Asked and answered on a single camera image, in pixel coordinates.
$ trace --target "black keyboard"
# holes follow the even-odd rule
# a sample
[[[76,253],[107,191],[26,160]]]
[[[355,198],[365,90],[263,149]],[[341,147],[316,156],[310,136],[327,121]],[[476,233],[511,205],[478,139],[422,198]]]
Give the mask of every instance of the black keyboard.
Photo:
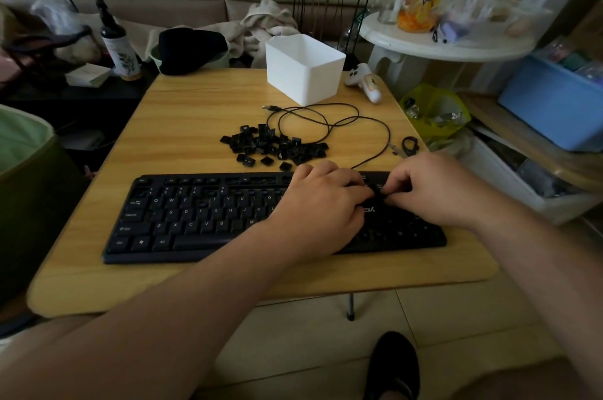
[[[266,219],[292,173],[145,175],[136,179],[102,254],[106,264],[194,262],[204,259],[253,224]],[[381,188],[389,173],[366,171]],[[446,245],[441,227],[371,198],[365,223],[337,254]]]

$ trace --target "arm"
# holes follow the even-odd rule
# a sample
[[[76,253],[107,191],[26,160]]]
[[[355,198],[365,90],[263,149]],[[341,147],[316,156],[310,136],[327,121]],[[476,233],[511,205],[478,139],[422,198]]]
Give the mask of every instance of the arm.
[[[350,242],[364,222],[356,205],[372,196],[356,171],[299,166],[266,221],[20,359],[0,373],[0,398],[188,399],[268,287],[295,263]]]
[[[409,179],[412,191],[399,192]],[[427,221],[476,233],[603,396],[602,259],[445,154],[403,160],[382,191]]]

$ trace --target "black cable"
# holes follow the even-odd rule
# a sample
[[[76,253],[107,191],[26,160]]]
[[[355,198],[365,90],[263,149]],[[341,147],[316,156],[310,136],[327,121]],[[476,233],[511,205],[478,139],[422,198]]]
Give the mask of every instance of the black cable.
[[[335,122],[333,124],[330,124],[329,121],[327,120],[327,118],[325,117],[325,115],[323,115],[319,111],[316,111],[315,109],[310,108],[312,106],[335,106],[335,105],[337,105],[337,106],[349,106],[350,108],[354,108],[354,110],[356,110],[356,114],[353,115],[353,116],[348,116],[346,118],[340,119],[337,122]],[[316,124],[320,124],[322,126],[327,127],[327,134],[324,137],[322,137],[321,139],[318,139],[316,141],[312,141],[310,143],[306,143],[306,144],[321,143],[325,139],[327,139],[327,137],[331,134],[331,132],[333,131],[333,129],[335,129],[336,127],[348,126],[352,122],[357,121],[358,119],[369,119],[371,121],[379,122],[380,124],[384,125],[385,128],[387,129],[387,143],[385,143],[385,146],[383,147],[383,149],[381,151],[379,151],[377,154],[375,154],[374,156],[369,157],[366,160],[363,160],[362,162],[360,162],[359,164],[354,165],[351,168],[360,167],[360,165],[366,164],[367,162],[369,162],[369,161],[371,161],[373,159],[376,159],[377,157],[381,156],[381,154],[383,154],[387,150],[388,145],[391,142],[391,130],[389,129],[389,126],[385,122],[383,122],[383,121],[381,121],[379,119],[368,117],[368,116],[360,116],[359,109],[356,106],[351,105],[350,103],[314,103],[314,104],[308,105],[308,106],[290,106],[290,107],[287,107],[287,108],[281,108],[280,106],[264,106],[263,108],[267,109],[269,111],[272,111],[272,113],[270,113],[268,115],[268,118],[266,119],[266,125],[267,125],[268,129],[270,128],[270,124],[269,124],[270,118],[272,116],[274,116],[276,113],[280,113],[280,112],[284,111],[284,113],[279,117],[279,121],[277,123],[280,133],[283,133],[283,129],[281,128],[280,123],[282,122],[283,118],[285,116],[289,115],[289,114],[293,114],[294,116],[298,116],[301,119],[306,119],[307,121],[312,121],[312,122],[315,122]],[[296,111],[299,111],[299,110],[302,110],[302,109],[306,109],[308,111],[311,111],[312,113],[318,114],[324,120],[324,122],[317,121],[316,119],[312,119],[312,118],[309,118],[307,116],[303,116],[303,115],[301,115],[301,114],[299,114],[299,113],[296,112]]]

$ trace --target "dark bottle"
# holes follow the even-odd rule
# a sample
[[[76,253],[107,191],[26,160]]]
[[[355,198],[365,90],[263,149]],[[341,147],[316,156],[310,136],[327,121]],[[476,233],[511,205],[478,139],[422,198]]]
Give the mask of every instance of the dark bottle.
[[[115,64],[115,72],[126,81],[140,79],[140,64],[124,27],[115,22],[104,0],[96,0],[101,16],[101,37]]]

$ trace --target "shoe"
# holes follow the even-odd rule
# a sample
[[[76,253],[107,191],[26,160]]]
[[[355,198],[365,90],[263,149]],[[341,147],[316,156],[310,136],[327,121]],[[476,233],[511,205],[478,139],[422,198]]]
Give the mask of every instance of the shoe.
[[[383,392],[401,392],[408,400],[418,397],[420,379],[417,352],[398,332],[381,336],[368,364],[364,400],[379,400]]]

